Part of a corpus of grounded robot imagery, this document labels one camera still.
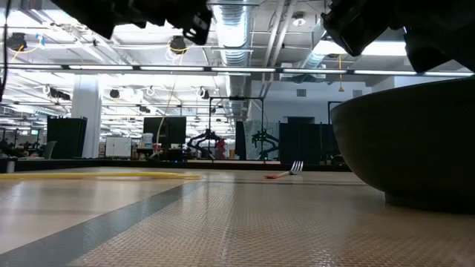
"pipe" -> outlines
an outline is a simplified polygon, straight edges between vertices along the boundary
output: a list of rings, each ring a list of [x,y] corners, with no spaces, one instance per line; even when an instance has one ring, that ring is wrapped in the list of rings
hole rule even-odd
[[[285,0],[279,0],[277,10],[275,11],[275,18],[277,19],[274,22],[274,25],[272,26],[272,30],[270,32],[269,44],[267,45],[266,55],[264,57],[264,62],[262,64],[262,67],[267,67],[267,65],[269,64],[270,53],[272,52],[272,47],[274,46],[275,37],[277,36],[277,31],[279,29],[279,26],[281,25],[281,17],[282,17],[282,12],[284,11],[284,5],[285,5]]]
[[[213,6],[216,18],[216,33],[221,47],[248,48],[250,45],[251,8],[240,5]],[[245,50],[222,50],[221,60],[227,67],[249,66],[250,54]],[[250,82],[247,76],[227,76],[228,96],[242,96]],[[240,116],[241,110],[230,107],[233,116]]]
[[[319,19],[317,21],[317,24],[313,27],[312,31],[312,47],[313,49],[306,55],[305,59],[302,60],[302,62],[299,64],[298,68],[303,68],[303,69],[311,69],[314,70],[316,69],[321,62],[325,59],[327,56],[326,54],[321,54],[318,53],[318,50],[316,50],[318,43],[320,42],[321,38],[325,35],[327,31],[324,28],[324,23],[322,19]],[[322,79],[319,79],[319,77],[315,74],[297,74],[294,75],[293,77],[289,78],[284,78],[281,81],[283,82],[294,82],[301,84],[302,82],[317,82],[318,80],[322,81]]]
[[[294,13],[295,6],[297,5],[298,0],[290,0],[289,7],[287,8],[287,15],[284,21],[284,26],[282,27],[281,34],[279,34],[279,39],[277,40],[277,44],[275,46],[274,55],[270,62],[270,67],[274,67],[275,63],[277,62],[277,58],[281,53],[282,44],[284,43],[285,35],[287,33],[287,29],[289,28],[290,20],[292,19],[292,15]]]

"ventilation duct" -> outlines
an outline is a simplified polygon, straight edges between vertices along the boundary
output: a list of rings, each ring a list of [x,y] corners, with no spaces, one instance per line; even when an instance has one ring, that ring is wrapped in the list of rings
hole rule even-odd
[[[321,62],[327,55],[318,53],[316,48],[325,33],[326,30],[324,29],[324,24],[321,19],[318,19],[317,24],[313,27],[312,31],[312,46],[314,48],[305,56],[305,59],[298,64],[298,68],[316,69],[320,66]],[[290,77],[283,77],[281,81],[301,84],[302,82],[322,82],[323,79],[324,76],[316,74],[297,74]]]
[[[307,89],[297,89],[297,97],[307,97]]]
[[[249,46],[251,8],[240,5],[215,5],[216,33],[218,44],[227,48],[246,48]],[[221,60],[227,67],[249,66],[249,52],[242,50],[222,50]],[[249,96],[250,78],[248,76],[229,75],[226,77],[228,96]],[[242,116],[242,105],[232,103],[229,106],[231,115]]]

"ceiling light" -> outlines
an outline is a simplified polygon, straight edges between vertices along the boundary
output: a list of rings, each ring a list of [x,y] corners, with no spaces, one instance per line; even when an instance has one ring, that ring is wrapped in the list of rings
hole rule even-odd
[[[34,113],[35,110],[24,105],[11,105],[12,109],[18,112]]]
[[[284,73],[311,73],[311,74],[345,74],[346,70],[327,69],[284,69]]]
[[[449,73],[449,72],[426,72],[424,76],[444,76],[444,77],[472,77],[474,73]]]
[[[355,70],[355,74],[414,76],[414,75],[417,75],[417,72],[415,72],[415,71],[391,71],[391,70]]]
[[[31,130],[30,127],[5,127],[7,130],[20,130],[20,131],[28,131]]]
[[[212,67],[211,71],[217,72],[266,72],[272,73],[275,72],[273,67]]]
[[[111,65],[69,65],[72,70],[133,70],[132,66],[111,66]]]
[[[304,13],[303,12],[295,12],[294,16],[292,16],[294,19],[293,24],[296,27],[303,26],[305,24],[305,19],[304,19]]]
[[[141,66],[141,70],[161,70],[161,71],[203,71],[203,67],[173,67],[173,66]]]
[[[318,55],[346,54],[347,52],[331,41],[320,41],[313,53]],[[406,56],[405,42],[372,42],[361,53],[366,56]]]
[[[61,65],[9,64],[10,69],[62,69]]]

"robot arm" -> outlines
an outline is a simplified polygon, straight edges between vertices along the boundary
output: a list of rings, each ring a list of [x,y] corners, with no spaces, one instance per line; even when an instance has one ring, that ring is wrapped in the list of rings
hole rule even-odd
[[[407,57],[416,72],[449,60],[475,71],[475,5],[472,0],[333,0],[322,14],[332,39],[351,56],[387,28],[404,29]]]
[[[209,151],[208,149],[200,147],[200,143],[204,142],[205,140],[210,140],[210,139],[219,141],[220,137],[216,136],[216,134],[214,132],[211,132],[211,130],[206,129],[205,133],[202,133],[199,136],[195,136],[195,137],[191,138],[188,141],[188,143],[186,143],[186,145],[189,148],[194,148],[196,150],[201,151],[202,155],[208,155],[211,158],[213,158],[211,151]]]
[[[52,0],[79,22],[96,33],[110,38],[115,26],[147,22],[163,26],[165,21],[183,29],[183,35],[204,45],[208,38],[212,12],[206,0]]]
[[[252,136],[252,142],[254,143],[254,146],[257,148],[258,147],[258,142],[266,142],[269,143],[272,147],[269,149],[266,149],[264,151],[261,151],[259,153],[259,157],[257,159],[267,159],[269,153],[272,153],[274,151],[278,151],[279,147],[279,139],[273,137],[272,135],[268,134],[266,130],[261,133],[261,131],[258,131],[256,134]]]

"fluorescent light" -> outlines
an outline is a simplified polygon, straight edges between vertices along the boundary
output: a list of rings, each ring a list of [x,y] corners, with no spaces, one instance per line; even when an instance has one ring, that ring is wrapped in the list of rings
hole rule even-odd
[[[327,70],[327,69],[284,69],[284,73],[311,73],[311,74],[345,74],[346,70]]]
[[[203,71],[203,67],[174,67],[174,66],[141,66],[141,70],[162,70],[162,71]]]
[[[133,70],[132,66],[110,65],[69,65],[72,70]]]
[[[355,70],[354,74],[388,75],[388,76],[441,76],[441,77],[470,77],[474,75],[474,73],[458,73],[458,72],[417,73],[415,71],[397,71],[397,70]]]
[[[253,49],[249,48],[239,48],[239,47],[212,47],[211,50],[214,51],[233,51],[233,52],[254,52]]]
[[[406,43],[372,42],[361,54],[367,56],[406,56]]]
[[[275,72],[273,67],[212,67],[211,71],[217,72]]]
[[[117,108],[120,108],[120,107],[126,107],[126,108],[132,108],[132,107],[136,107],[140,104],[122,104],[122,103],[102,103],[102,106],[105,106],[105,107],[117,107]]]
[[[9,96],[9,95],[3,95],[3,99],[8,99],[8,100],[12,100],[12,101],[18,100],[16,97],[14,97],[14,96]]]
[[[10,105],[11,108],[15,111],[18,111],[18,112],[25,112],[25,113],[34,113],[35,110],[28,107],[28,106],[24,106],[24,105]]]
[[[62,69],[61,65],[9,64],[11,69]]]
[[[16,129],[18,129],[20,131],[29,131],[29,130],[31,130],[30,127],[5,127],[5,129],[7,129],[7,130],[16,130]]]
[[[391,70],[355,70],[355,74],[414,76],[414,75],[417,75],[417,72],[415,72],[415,71],[391,71]]]
[[[331,41],[320,41],[313,53],[318,55],[346,54],[347,52]],[[366,56],[406,56],[405,42],[372,42],[361,53]]]
[[[457,72],[426,72],[426,76],[445,76],[445,77],[472,77],[475,73],[457,73]]]

